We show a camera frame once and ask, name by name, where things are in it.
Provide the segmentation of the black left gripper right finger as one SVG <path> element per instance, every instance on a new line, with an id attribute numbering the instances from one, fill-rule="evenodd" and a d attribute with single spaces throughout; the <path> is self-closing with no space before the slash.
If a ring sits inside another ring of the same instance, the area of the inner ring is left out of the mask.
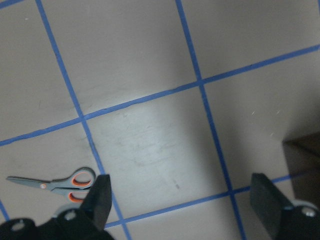
<path id="1" fill-rule="evenodd" d="M 272 239 L 279 239 L 292 216 L 294 205 L 263 173 L 253 173 L 250 205 Z"/>

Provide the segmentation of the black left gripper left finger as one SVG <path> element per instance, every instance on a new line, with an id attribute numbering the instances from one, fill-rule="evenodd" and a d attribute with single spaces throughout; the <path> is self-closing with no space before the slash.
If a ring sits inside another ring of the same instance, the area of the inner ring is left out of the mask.
<path id="1" fill-rule="evenodd" d="M 112 208 L 112 186 L 109 174 L 99 175 L 80 209 L 98 230 L 104 230 Z"/>

